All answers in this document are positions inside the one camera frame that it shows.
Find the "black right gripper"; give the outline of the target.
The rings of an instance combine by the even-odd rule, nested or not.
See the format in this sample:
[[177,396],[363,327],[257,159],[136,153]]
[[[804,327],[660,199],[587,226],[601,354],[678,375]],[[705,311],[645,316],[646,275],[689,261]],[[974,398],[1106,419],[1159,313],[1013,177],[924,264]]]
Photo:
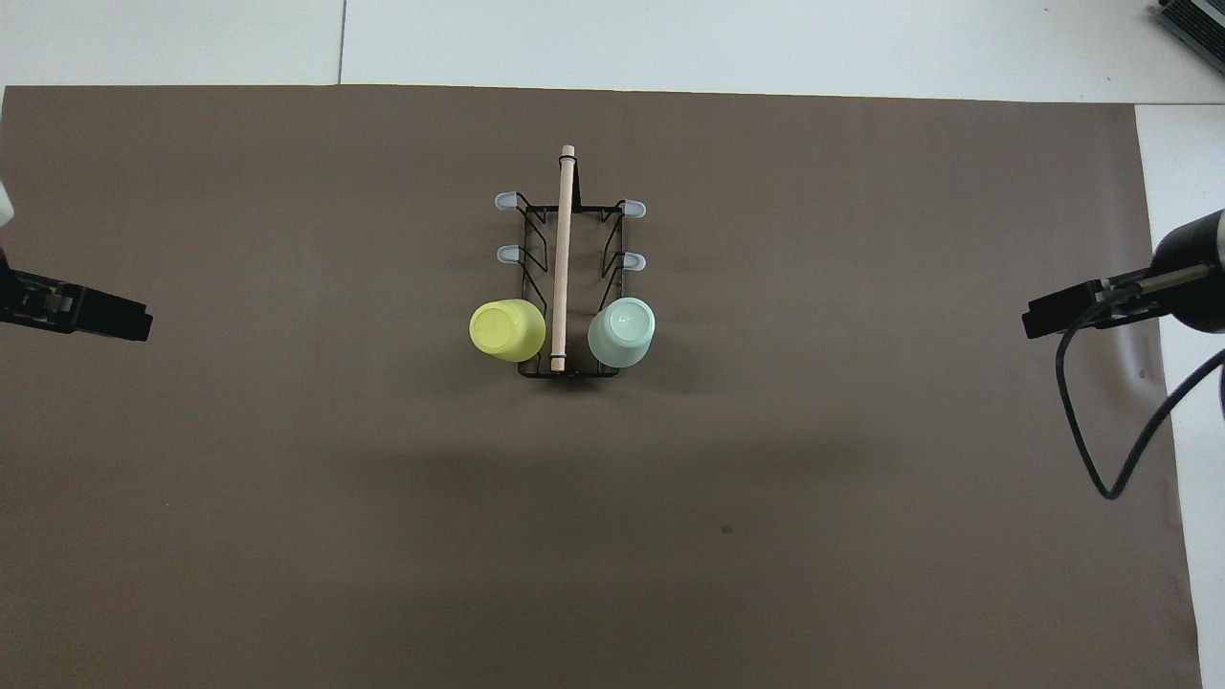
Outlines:
[[[1224,332],[1224,219],[1223,210],[1182,224],[1158,244],[1152,255],[1152,272],[1174,275],[1183,282],[1158,292],[1158,302],[1186,327],[1204,333]],[[1030,300],[1022,322],[1028,340],[1063,333],[1085,311],[1105,302],[1115,291],[1125,291],[1142,280],[1143,272],[1125,272],[1114,278],[1087,280],[1076,286]],[[1145,295],[1132,295],[1087,322],[1107,330],[1160,318],[1160,305]]]

